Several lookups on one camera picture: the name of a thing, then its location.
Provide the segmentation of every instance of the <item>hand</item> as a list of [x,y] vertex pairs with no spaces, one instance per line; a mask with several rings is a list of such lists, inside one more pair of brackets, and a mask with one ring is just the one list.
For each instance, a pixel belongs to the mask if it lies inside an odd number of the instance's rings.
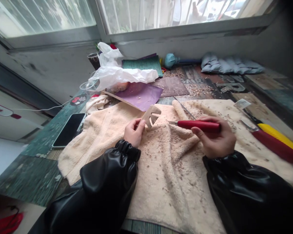
[[234,145],[237,140],[232,133],[229,124],[222,118],[204,116],[196,120],[219,123],[220,133],[204,133],[198,127],[191,128],[203,143],[203,151],[210,159],[223,158],[234,152]]
[[130,123],[125,127],[124,140],[129,142],[133,147],[138,148],[141,141],[142,132],[146,125],[146,121],[142,120],[139,124],[141,118],[131,120]]

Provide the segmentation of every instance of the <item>green tabletop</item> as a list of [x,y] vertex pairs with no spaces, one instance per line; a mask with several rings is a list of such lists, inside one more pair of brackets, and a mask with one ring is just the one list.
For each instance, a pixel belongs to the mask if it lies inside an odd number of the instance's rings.
[[[264,78],[259,75],[209,75],[201,73],[200,67],[196,65],[181,65],[167,71],[164,76],[171,73],[178,74],[191,93],[187,96],[177,96],[179,101],[191,99],[232,99],[236,101],[238,96],[236,94],[255,94],[265,106],[293,129],[293,80],[291,79],[275,72],[267,73]],[[222,89],[225,86],[232,87],[232,89],[223,92]],[[202,92],[198,95],[193,90],[206,87],[213,88],[213,91]],[[173,100],[173,97],[164,97],[160,98],[158,103],[171,105]],[[78,106],[68,103],[40,131],[28,147],[0,175],[0,194],[24,202],[47,206],[69,186],[57,167],[57,159],[62,149],[52,150],[52,144],[70,115],[79,113],[86,101]],[[125,220],[123,229],[136,233],[177,233],[156,224],[136,220]]]

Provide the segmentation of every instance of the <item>carving tool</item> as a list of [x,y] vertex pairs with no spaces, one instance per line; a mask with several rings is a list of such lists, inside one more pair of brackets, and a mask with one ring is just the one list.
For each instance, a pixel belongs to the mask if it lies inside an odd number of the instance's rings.
[[259,128],[252,128],[243,120],[240,120],[246,128],[252,133],[252,135],[259,140],[264,146],[278,155],[280,158],[286,160],[289,163],[293,163],[293,149],[282,143],[278,139],[269,135]]
[[181,102],[176,98],[176,97],[174,97],[173,96],[173,98],[175,99],[175,100],[177,100],[179,103],[180,103],[180,105],[181,105],[181,107],[194,119],[194,120],[196,120],[196,118],[184,107],[184,105],[182,105],[181,104]]
[[286,144],[288,147],[293,149],[293,142],[284,136],[282,133],[274,129],[268,124],[263,123],[259,119],[257,119],[255,116],[253,116],[248,110],[244,109],[244,112],[248,115],[248,117],[257,124],[258,127],[260,127],[264,132],[268,133],[269,135],[273,136],[274,138],[278,139],[282,143]]
[[209,133],[219,133],[220,132],[220,124],[219,123],[212,123],[212,122],[205,122],[205,121],[192,121],[192,120],[180,120],[180,121],[169,121],[170,124],[174,124],[178,127],[191,129],[193,127],[198,127],[203,132]]

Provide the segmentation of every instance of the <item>table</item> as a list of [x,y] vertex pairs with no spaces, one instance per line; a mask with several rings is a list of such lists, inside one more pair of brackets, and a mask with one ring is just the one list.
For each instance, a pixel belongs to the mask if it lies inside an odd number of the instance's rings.
[[[171,74],[177,74],[190,92],[190,95],[177,96],[180,102],[192,99],[246,99],[253,104],[248,108],[250,113],[269,122],[293,141],[292,79],[270,69],[257,75],[204,74],[199,65],[180,65],[165,72],[164,76]],[[0,194],[47,206],[69,186],[57,167],[62,149],[51,149],[51,146],[69,116],[80,112],[88,99],[77,106],[68,103],[11,163],[0,175]],[[173,97],[164,97],[158,103],[171,105],[173,100]],[[122,228],[135,233],[177,233],[136,220],[125,220]]]

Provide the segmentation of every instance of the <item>yellow tool handle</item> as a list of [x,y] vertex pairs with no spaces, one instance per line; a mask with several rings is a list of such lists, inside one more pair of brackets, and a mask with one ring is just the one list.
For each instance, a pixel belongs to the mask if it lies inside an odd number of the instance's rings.
[[282,143],[286,144],[288,147],[293,149],[293,142],[289,138],[287,138],[286,136],[284,136],[283,134],[281,134],[280,132],[275,130],[270,125],[265,124],[265,123],[259,123],[258,126],[264,132],[268,133],[269,135],[273,136],[274,138],[277,138],[279,141],[281,141]]

